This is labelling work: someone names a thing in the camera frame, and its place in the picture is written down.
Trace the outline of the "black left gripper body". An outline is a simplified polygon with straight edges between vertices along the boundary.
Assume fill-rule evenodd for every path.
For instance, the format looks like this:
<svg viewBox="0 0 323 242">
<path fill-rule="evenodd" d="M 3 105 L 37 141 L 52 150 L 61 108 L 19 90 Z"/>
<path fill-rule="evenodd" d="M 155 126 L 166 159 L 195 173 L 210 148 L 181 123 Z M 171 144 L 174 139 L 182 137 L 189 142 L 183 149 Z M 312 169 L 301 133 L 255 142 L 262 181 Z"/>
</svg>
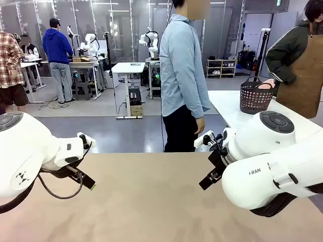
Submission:
<svg viewBox="0 0 323 242">
<path fill-rule="evenodd" d="M 74 177 L 78 178 L 77 173 L 82 173 L 80 169 L 73 165 L 66 165 L 63 167 L 56 166 L 55 164 L 42 165 L 42 172 L 49 172 L 53 176 L 57 178 L 66 178 L 66 177 Z"/>
</svg>

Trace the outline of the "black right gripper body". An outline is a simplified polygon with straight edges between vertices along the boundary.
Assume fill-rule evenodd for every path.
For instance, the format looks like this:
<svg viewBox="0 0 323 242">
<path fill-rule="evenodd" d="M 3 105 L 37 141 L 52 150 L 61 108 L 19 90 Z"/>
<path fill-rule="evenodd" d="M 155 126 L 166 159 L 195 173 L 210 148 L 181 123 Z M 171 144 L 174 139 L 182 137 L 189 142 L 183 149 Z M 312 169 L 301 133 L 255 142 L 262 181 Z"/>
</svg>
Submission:
<svg viewBox="0 0 323 242">
<path fill-rule="evenodd" d="M 209 161 L 214 165 L 214 169 L 209 173 L 209 177 L 221 177 L 227 167 L 225 157 L 228 155 L 227 149 L 219 144 L 214 144 L 210 148 Z"/>
</svg>

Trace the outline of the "blue-shirt person's right hand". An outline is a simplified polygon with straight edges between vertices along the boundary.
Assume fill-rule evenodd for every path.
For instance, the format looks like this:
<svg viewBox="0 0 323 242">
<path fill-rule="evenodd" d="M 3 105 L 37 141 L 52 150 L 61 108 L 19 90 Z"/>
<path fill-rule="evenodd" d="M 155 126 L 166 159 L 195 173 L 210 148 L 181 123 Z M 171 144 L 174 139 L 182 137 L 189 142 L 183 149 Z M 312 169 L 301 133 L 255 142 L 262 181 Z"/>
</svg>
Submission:
<svg viewBox="0 0 323 242">
<path fill-rule="evenodd" d="M 201 134 L 205 129 L 205 119 L 204 117 L 200 117 L 196 119 L 197 124 L 197 131 L 195 132 L 196 135 Z"/>
</svg>

